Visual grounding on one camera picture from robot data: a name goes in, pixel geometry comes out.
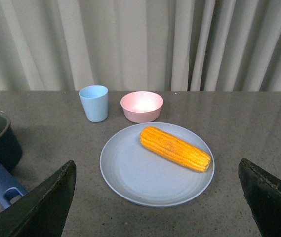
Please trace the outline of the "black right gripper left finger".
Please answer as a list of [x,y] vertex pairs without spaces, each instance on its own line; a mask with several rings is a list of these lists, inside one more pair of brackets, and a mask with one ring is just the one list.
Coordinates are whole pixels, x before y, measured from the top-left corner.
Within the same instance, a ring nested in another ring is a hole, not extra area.
[[70,160],[0,213],[0,237],[61,236],[75,185],[76,165]]

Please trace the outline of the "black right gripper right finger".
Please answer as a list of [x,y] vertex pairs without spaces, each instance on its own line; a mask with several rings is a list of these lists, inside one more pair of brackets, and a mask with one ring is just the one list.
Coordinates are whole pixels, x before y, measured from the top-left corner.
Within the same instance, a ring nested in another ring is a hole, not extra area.
[[281,180],[245,158],[238,176],[261,236],[281,237]]

